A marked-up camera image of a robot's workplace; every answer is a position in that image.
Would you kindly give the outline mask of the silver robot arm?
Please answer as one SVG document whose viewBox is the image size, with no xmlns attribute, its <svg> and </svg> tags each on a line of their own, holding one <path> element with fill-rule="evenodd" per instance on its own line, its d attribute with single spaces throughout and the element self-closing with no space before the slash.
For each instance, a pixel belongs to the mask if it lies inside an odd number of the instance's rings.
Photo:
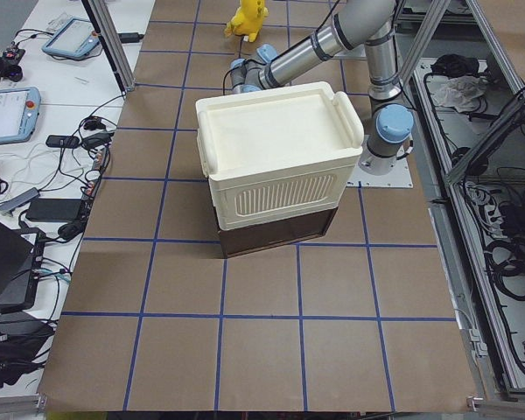
<svg viewBox="0 0 525 420">
<path fill-rule="evenodd" d="M 359 167 L 370 175 L 386 175 L 412 152 L 399 150 L 414 125 L 414 116 L 400 102 L 404 81 L 396 65 L 395 14 L 395 1 L 348 1 L 289 49 L 279 53 L 263 44 L 253 58 L 233 61 L 229 70 L 232 92 L 281 88 L 319 64 L 363 45 L 373 131 L 364 143 Z"/>
</svg>

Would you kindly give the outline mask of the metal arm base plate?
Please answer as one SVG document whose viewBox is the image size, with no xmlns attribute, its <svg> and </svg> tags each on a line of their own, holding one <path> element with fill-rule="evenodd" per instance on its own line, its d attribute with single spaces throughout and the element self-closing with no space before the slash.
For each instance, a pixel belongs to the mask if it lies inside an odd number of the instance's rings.
<svg viewBox="0 0 525 420">
<path fill-rule="evenodd" d="M 363 188 L 413 188 L 408 159 L 394 159 L 387 167 L 385 159 L 371 161 L 361 158 L 346 182 L 347 187 Z"/>
</svg>

